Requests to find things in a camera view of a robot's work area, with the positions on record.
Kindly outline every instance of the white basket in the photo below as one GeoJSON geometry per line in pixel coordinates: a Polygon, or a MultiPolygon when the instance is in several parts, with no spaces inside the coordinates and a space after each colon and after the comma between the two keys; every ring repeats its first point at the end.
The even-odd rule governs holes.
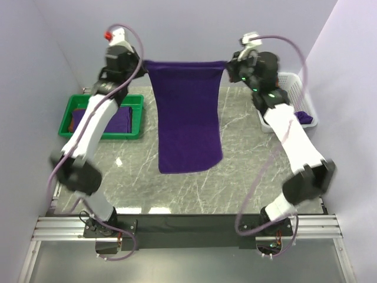
{"type": "MultiPolygon", "coordinates": [[[[300,77],[294,73],[281,72],[279,73],[279,86],[280,88],[288,92],[288,98],[290,100],[290,103],[295,107],[295,112],[305,111],[306,114],[313,117],[313,121],[311,124],[304,124],[302,125],[302,127],[304,129],[315,127],[318,123],[318,118],[317,118],[317,113],[315,112],[312,100],[310,99],[310,95],[308,92],[306,92],[305,98],[301,102],[301,106],[299,107],[299,109],[296,109],[296,105],[301,95],[301,89],[302,89],[302,83],[301,83],[300,77]]],[[[262,132],[273,133],[272,128],[264,122],[263,117],[259,111],[258,111],[258,116],[259,116],[260,124],[262,125],[262,132]]]]}

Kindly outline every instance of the green basket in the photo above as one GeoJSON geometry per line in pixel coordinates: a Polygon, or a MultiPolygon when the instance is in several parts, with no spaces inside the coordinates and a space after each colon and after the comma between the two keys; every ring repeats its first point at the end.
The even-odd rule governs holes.
{"type": "MultiPolygon", "coordinates": [[[[59,136],[70,138],[73,133],[68,131],[72,121],[72,112],[77,108],[88,107],[90,95],[74,94],[71,96],[67,108],[65,109],[63,120],[59,128],[59,136]]],[[[130,94],[125,97],[121,107],[132,107],[132,133],[104,133],[102,140],[135,140],[140,135],[140,125],[143,113],[144,97],[139,94],[130,94]]]]}

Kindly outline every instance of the marble tabletop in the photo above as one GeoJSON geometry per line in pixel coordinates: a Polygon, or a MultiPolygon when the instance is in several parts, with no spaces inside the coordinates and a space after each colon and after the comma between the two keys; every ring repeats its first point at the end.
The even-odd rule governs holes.
{"type": "MultiPolygon", "coordinates": [[[[158,171],[157,109],[151,87],[130,87],[130,94],[144,96],[140,139],[101,141],[93,160],[103,176],[100,190],[118,213],[237,213],[260,168],[279,145],[275,134],[261,131],[250,90],[220,87],[223,160],[206,172],[177,175],[158,171]]],[[[273,201],[290,174],[281,151],[264,172],[246,212],[259,213],[273,201]]],[[[62,189],[55,211],[70,209],[74,201],[75,196],[62,189]]],[[[299,212],[322,213],[320,199],[302,205],[299,212]]]]}

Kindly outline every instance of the folded purple cloth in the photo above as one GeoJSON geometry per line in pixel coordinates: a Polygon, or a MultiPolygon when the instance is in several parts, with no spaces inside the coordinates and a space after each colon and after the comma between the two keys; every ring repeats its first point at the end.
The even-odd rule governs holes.
{"type": "Polygon", "coordinates": [[[298,121],[300,122],[301,125],[305,125],[305,124],[311,124],[312,121],[313,121],[313,117],[306,114],[305,111],[298,111],[295,113],[298,121]]]}
{"type": "MultiPolygon", "coordinates": [[[[85,109],[76,109],[72,112],[72,119],[74,121],[73,131],[76,131],[84,113],[85,109]]],[[[108,122],[104,133],[131,133],[131,128],[132,108],[121,107],[108,122]]]]}
{"type": "Polygon", "coordinates": [[[217,101],[225,62],[145,63],[157,104],[160,172],[200,172],[218,164],[217,101]]]}

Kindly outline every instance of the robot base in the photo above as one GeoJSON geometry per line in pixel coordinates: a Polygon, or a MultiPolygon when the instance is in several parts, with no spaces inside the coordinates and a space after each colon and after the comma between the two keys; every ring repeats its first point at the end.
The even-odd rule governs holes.
{"type": "MultiPolygon", "coordinates": [[[[256,249],[256,237],[274,236],[261,231],[254,236],[242,237],[234,231],[235,214],[224,215],[118,215],[118,227],[134,233],[137,249],[158,248],[213,248],[235,246],[240,249],[256,249]]],[[[260,226],[260,214],[243,215],[240,230],[249,230],[260,226]]],[[[84,238],[106,238],[89,226],[84,230],[84,238]]],[[[289,219],[279,225],[282,236],[292,236],[289,219]]],[[[98,254],[116,254],[119,242],[96,243],[98,254]]],[[[131,238],[122,236],[121,250],[130,251],[133,247],[131,238]]]]}

